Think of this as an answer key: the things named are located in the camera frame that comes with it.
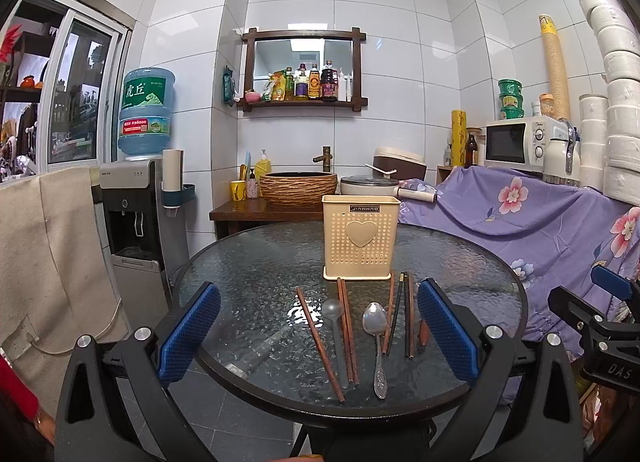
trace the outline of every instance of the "microwave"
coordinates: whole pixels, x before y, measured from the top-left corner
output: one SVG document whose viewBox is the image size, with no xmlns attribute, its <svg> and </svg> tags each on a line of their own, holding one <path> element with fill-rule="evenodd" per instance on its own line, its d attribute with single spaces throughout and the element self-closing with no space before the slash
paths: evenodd
<svg viewBox="0 0 640 462">
<path fill-rule="evenodd" d="M 485 166 L 542 173 L 549 139 L 565 134 L 566 124 L 547 116 L 535 116 L 492 121 L 485 130 Z"/>
</svg>

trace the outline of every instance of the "dispenser faucet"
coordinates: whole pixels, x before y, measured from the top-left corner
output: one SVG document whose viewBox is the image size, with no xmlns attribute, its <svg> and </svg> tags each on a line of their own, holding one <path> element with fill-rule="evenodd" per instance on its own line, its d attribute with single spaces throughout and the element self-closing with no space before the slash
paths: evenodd
<svg viewBox="0 0 640 462">
<path fill-rule="evenodd" d="M 331 155 L 331 147 L 323 146 L 322 147 L 322 155 L 313 158 L 313 162 L 322 161 L 322 171 L 330 172 L 331 171 L 331 159 L 334 158 Z"/>
</svg>

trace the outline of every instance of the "utensil holder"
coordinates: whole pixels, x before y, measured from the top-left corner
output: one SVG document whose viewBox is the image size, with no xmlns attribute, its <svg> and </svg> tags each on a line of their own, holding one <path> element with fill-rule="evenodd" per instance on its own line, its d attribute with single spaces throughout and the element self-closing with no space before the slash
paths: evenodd
<svg viewBox="0 0 640 462">
<path fill-rule="evenodd" d="M 324 278 L 388 280 L 399 205 L 389 196 L 323 196 Z"/>
</svg>

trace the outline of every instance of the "red sleeve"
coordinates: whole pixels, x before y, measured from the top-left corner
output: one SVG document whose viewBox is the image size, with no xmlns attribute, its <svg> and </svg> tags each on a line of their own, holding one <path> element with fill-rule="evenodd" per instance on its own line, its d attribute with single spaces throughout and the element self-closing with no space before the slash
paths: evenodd
<svg viewBox="0 0 640 462">
<path fill-rule="evenodd" d="M 38 398 L 22 384 L 2 356 L 0 356 L 0 390 L 11 398 L 27 419 L 33 421 L 36 418 Z"/>
</svg>

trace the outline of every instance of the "beige cloth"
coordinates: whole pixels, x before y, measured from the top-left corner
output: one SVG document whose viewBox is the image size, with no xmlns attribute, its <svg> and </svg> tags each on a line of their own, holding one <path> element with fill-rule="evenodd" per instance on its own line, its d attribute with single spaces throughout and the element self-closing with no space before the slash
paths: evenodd
<svg viewBox="0 0 640 462">
<path fill-rule="evenodd" d="M 49 352 L 71 349 L 109 323 L 117 300 L 100 248 L 88 168 L 68 168 L 0 187 L 0 343 L 28 315 Z M 100 339 L 127 333 L 120 314 Z M 34 347 L 14 369 L 55 414 L 70 354 Z"/>
</svg>

